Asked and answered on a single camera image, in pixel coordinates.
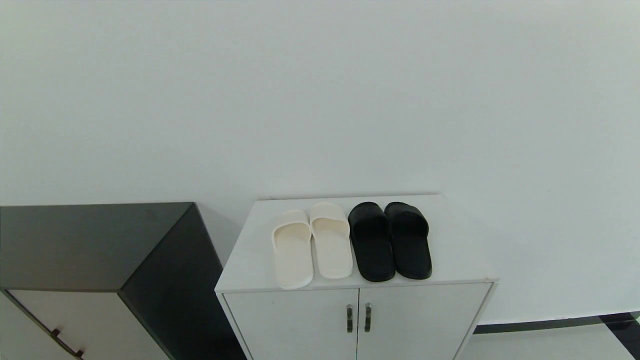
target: cabinet handle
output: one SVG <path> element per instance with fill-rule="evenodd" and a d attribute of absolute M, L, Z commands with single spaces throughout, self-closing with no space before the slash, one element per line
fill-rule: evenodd
<path fill-rule="evenodd" d="M 60 345 L 60 347 L 61 347 L 62 349 L 64 349 L 64 351 L 68 352 L 68 353 L 69 353 L 69 355 L 73 356 L 73 357 L 74 357 L 74 359 L 77 359 L 77 360 L 83 360 L 82 355 L 84 354 L 84 351 L 82 351 L 82 350 L 78 350 L 78 351 L 75 351 L 75 352 L 74 352 L 74 351 L 69 347 L 69 345 L 65 344 L 65 342 L 64 342 L 64 341 L 60 340 L 60 338 L 58 337 L 58 335 L 60 335 L 60 330 L 55 329 L 55 330 L 53 330 L 53 331 L 51 332 L 51 334 L 50 334 L 50 335 L 51 335 L 51 338 L 52 338 L 52 339 L 53 339 L 53 340 L 54 340 L 58 345 Z"/>
<path fill-rule="evenodd" d="M 347 332 L 353 332 L 353 306 L 347 305 Z"/>
<path fill-rule="evenodd" d="M 365 307 L 367 309 L 367 316 L 364 320 L 364 332 L 369 332 L 371 331 L 371 303 L 368 302 Z"/>

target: black slipper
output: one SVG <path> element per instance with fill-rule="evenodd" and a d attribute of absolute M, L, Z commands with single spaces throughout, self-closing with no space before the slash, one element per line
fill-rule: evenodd
<path fill-rule="evenodd" d="M 351 242 L 362 277 L 380 282 L 396 274 L 389 221 L 375 202 L 363 202 L 349 214 Z"/>
<path fill-rule="evenodd" d="M 403 202 L 390 203 L 385 214 L 391 224 L 391 246 L 398 272 L 409 279 L 427 279 L 432 270 L 427 220 L 420 210 Z"/>

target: white floor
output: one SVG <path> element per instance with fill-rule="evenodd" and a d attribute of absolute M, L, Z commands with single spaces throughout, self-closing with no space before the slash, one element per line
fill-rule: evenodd
<path fill-rule="evenodd" d="M 634 360 L 604 324 L 476 334 L 460 360 Z"/>

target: cabinet door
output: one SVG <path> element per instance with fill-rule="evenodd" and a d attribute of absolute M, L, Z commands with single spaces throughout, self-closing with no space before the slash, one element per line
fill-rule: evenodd
<path fill-rule="evenodd" d="M 355 360 L 358 290 L 224 294 L 253 360 Z M 347 306 L 353 330 L 348 332 Z"/>
<path fill-rule="evenodd" d="M 168 360 L 116 293 L 10 292 L 84 360 Z"/>
<path fill-rule="evenodd" d="M 489 284 L 360 289 L 358 360 L 451 360 Z M 367 305 L 371 326 L 365 331 Z"/>
<path fill-rule="evenodd" d="M 73 360 L 3 293 L 0 293 L 0 352 L 11 360 Z"/>

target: black cabinet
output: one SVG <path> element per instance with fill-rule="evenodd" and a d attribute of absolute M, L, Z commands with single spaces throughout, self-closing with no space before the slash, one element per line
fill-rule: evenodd
<path fill-rule="evenodd" d="M 69 359 L 244 359 L 214 292 L 221 271 L 191 202 L 0 208 L 3 304 L 47 335 L 7 335 L 2 316 L 16 312 L 0 309 L 0 340 L 20 340 L 0 353 L 37 360 L 54 343 Z"/>

